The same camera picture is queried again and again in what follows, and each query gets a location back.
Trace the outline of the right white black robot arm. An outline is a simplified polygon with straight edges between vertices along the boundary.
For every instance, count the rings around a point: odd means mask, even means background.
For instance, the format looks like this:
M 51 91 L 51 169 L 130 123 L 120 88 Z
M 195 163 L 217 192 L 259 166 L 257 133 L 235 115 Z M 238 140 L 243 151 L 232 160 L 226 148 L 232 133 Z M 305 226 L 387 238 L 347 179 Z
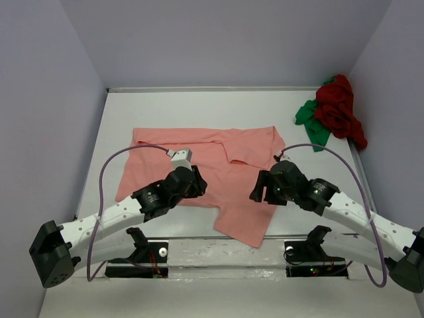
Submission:
M 315 227 L 305 243 L 306 255 L 311 259 L 325 255 L 347 258 L 387 273 L 409 292 L 423 292 L 423 230 L 414 231 L 367 211 L 330 182 L 307 179 L 289 160 L 259 171 L 249 198 L 280 206 L 292 202 L 357 235 L 346 237 Z

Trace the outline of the pink t shirt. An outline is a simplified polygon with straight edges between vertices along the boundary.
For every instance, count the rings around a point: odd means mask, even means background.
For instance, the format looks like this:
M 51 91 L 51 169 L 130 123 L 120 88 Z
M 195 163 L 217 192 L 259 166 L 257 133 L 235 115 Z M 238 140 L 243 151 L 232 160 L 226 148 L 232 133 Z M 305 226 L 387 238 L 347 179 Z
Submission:
M 170 150 L 188 148 L 191 163 L 207 182 L 205 195 L 185 199 L 183 206 L 217 208 L 213 228 L 251 247 L 262 244 L 275 206 L 249 196 L 258 173 L 269 170 L 285 143 L 275 127 L 259 129 L 135 128 L 131 145 L 155 144 Z

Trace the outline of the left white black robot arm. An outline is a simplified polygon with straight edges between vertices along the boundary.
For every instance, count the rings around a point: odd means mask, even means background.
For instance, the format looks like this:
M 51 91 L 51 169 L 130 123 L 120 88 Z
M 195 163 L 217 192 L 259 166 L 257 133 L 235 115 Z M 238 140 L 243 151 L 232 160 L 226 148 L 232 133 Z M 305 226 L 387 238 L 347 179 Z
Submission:
M 163 180 L 146 185 L 97 215 L 61 225 L 44 223 L 28 251 L 42 287 L 53 288 L 81 267 L 117 258 L 110 248 L 95 254 L 93 247 L 96 241 L 119 231 L 132 238 L 124 245 L 125 256 L 133 262 L 142 260 L 148 243 L 137 226 L 165 215 L 183 199 L 203 196 L 206 189 L 197 166 L 177 167 Z

